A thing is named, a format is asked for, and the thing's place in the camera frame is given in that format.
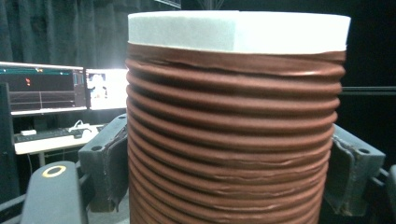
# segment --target black curtain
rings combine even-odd
[[[0,62],[123,68],[128,14],[174,9],[154,0],[2,0]]]

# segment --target cylindrical form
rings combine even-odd
[[[343,51],[136,42],[126,60],[131,223],[318,222]]]

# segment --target desk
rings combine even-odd
[[[60,150],[70,147],[82,147],[91,141],[97,134],[98,131],[96,127],[103,125],[91,125],[90,132],[85,131],[81,138],[74,138],[74,136],[63,136],[48,139],[41,139],[30,142],[22,142],[15,144],[15,153],[17,155],[23,154],[38,154],[40,166],[46,164],[44,153],[54,150]]]

